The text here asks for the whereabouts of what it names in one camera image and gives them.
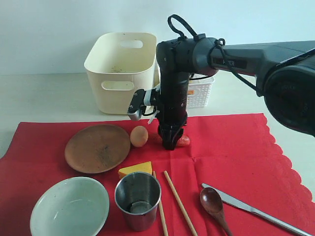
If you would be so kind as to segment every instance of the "metal cup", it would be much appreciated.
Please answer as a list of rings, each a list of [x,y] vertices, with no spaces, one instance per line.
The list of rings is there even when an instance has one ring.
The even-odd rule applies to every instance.
[[[144,231],[156,219],[161,186],[146,172],[134,172],[123,177],[115,188],[115,203],[134,231]]]

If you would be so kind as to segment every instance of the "brown plate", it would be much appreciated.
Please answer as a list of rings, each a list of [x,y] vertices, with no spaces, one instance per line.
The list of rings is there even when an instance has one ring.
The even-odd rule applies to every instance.
[[[128,133],[116,125],[100,124],[79,131],[67,143],[64,155],[70,167],[96,174],[118,166],[130,151]]]

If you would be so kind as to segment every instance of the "egg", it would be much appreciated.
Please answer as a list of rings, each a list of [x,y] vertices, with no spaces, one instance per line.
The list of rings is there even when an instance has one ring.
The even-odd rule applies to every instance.
[[[149,134],[144,126],[137,126],[130,133],[130,142],[135,147],[139,148],[146,144]]]

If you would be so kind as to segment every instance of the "silver butter knife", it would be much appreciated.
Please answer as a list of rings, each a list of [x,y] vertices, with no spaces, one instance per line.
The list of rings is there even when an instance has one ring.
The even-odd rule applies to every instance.
[[[260,217],[262,217],[262,218],[264,218],[264,219],[266,219],[266,220],[268,220],[274,224],[281,226],[282,228],[286,229],[287,231],[289,231],[291,233],[294,233],[295,235],[312,236],[311,234],[304,232],[303,230],[300,230],[300,229],[298,229],[298,228],[296,228],[296,227],[294,227],[294,226],[292,226],[286,222],[283,222],[283,221],[281,221],[281,220],[279,220],[279,219],[277,219],[271,215],[268,215],[267,213],[262,212],[256,208],[240,201],[240,200],[237,200],[236,198],[233,198],[232,196],[230,196],[226,193],[223,193],[222,191],[220,191],[220,190],[218,190],[218,189],[216,189],[210,185],[203,183],[203,184],[201,184],[201,186],[203,188],[211,187],[214,190],[216,190],[219,193],[220,197],[222,198],[223,202],[225,202],[231,206],[237,207],[239,209],[254,213],[254,214],[256,214],[256,215],[258,215],[258,216],[260,216]]]

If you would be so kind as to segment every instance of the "chopstick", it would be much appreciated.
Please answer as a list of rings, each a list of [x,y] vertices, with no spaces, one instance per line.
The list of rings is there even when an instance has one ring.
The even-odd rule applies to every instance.
[[[177,194],[177,191],[176,191],[176,189],[175,189],[175,187],[173,185],[173,182],[172,182],[171,178],[169,177],[167,171],[164,171],[164,174],[165,174],[167,182],[168,182],[169,186],[171,187],[171,190],[172,190],[172,192],[173,192],[173,194],[175,196],[175,199],[176,199],[176,201],[177,201],[177,203],[178,203],[182,213],[184,214],[184,217],[185,217],[185,219],[187,221],[187,224],[188,224],[188,226],[190,228],[190,231],[192,232],[192,235],[198,236],[198,234],[197,234],[197,232],[196,232],[196,230],[195,230],[195,228],[194,228],[194,226],[193,226],[193,224],[192,224],[192,222],[191,222],[191,220],[190,220],[190,218],[189,218],[189,216],[188,216],[188,214],[187,214],[187,212],[186,212],[186,210],[184,208],[184,205],[183,205],[181,199],[179,198],[179,196]]]
[[[157,178],[155,171],[153,171],[153,176],[154,176],[154,178]],[[164,236],[168,236],[166,220],[165,220],[163,205],[162,205],[162,198],[161,198],[160,202],[158,203],[158,209],[159,209],[159,214],[161,215],[161,221],[162,221]]]

